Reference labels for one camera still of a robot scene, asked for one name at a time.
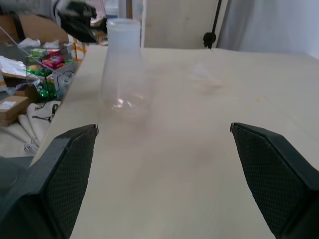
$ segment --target brown box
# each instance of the brown box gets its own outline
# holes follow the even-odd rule
[[[0,101],[0,126],[14,123],[20,114],[26,112],[29,105],[30,100],[23,96],[9,96]]]
[[[17,96],[25,96],[29,98],[30,103],[35,103],[40,95],[38,93],[38,91],[36,91],[36,88],[34,86],[34,84],[26,84],[23,85],[22,87],[20,87],[19,89],[17,89],[17,91],[15,92],[15,94]]]

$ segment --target white label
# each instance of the white label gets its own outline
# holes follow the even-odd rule
[[[9,110],[15,103],[16,101],[5,101],[0,105],[0,110]]]

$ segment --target erlenmeyer flask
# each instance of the erlenmeyer flask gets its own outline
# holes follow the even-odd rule
[[[140,51],[141,24],[131,19],[108,19],[108,52],[100,94],[101,111],[126,118],[145,114],[149,87]]]

